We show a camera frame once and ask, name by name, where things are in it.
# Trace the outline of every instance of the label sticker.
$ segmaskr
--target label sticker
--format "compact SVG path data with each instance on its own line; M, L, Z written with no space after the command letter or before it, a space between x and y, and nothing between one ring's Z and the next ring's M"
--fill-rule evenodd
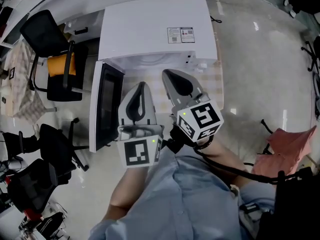
M124 143L124 152L127 166L149 163L148 144L146 139Z
M191 112L200 129L220 121L217 113L210 103L191 108Z
M195 43L193 27L181 27L180 33L181 33L182 43Z
M180 27L167 27L167 32L169 44L181 43Z

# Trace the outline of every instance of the orange cushion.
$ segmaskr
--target orange cushion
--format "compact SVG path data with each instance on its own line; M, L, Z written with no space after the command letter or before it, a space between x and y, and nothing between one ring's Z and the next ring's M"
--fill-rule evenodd
M48 71L50 77L54 77L57 75L63 75L65 73L65 64L66 64L67 54L48 58ZM73 52L71 55L70 67L69 67L69 75L76 75L76 61L75 61L75 53Z

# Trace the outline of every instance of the chair backrest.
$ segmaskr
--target chair backrest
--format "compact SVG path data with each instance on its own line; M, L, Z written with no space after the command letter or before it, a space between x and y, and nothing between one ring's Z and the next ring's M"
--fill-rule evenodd
M41 58L57 56L69 48L67 39L49 10L39 11L31 16L20 28L20 33Z
M64 221L64 214L57 212L54 215L45 218L40 225L36 227L36 230L45 238L51 239L51 235L56 232L61 223Z
M315 55L320 58L320 36L317 36L313 42Z
M57 182L52 165L37 159L23 171L11 176L7 190L20 212L31 209L35 213L42 213Z
M39 143L42 159L55 168L58 177L76 168L72 163L74 148L60 130L42 124Z

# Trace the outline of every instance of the white microwave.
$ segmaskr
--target white microwave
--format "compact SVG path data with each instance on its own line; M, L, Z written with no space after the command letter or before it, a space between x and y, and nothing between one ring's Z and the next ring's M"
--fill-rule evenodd
M217 59L206 0L135 0L106 7L91 92L90 151L118 136L116 108L126 71L190 71Z

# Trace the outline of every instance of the chair armrest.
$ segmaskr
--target chair armrest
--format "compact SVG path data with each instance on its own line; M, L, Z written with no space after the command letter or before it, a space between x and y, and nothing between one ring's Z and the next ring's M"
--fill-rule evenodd
M30 76L29 76L29 88L32 91L37 89L40 92L45 92L46 93L47 89L39 88L36 85L36 73L37 73L38 59L39 59L39 56L35 55L34 60L33 60L33 64L32 64L32 68L31 68L31 72L30 72Z
M71 91L74 92L74 93L90 94L91 95L91 91L90 90L83 90L83 89L72 87Z
M66 54L65 65L64 65L64 74L63 74L63 88L68 89L68 76L69 68L71 63L72 52L74 51L75 41L70 41L70 46Z
M37 67L38 59L39 59L39 56L35 55L33 63L32 63L32 67L31 67L30 76L29 76L29 88L30 88L31 91L35 90L35 86L33 84L33 78L34 78L33 74L34 74L34 71L35 71L35 67Z
M24 135L23 135L22 131L19 131L19 145L20 145L20 151L22 154L25 153L23 139L24 139Z

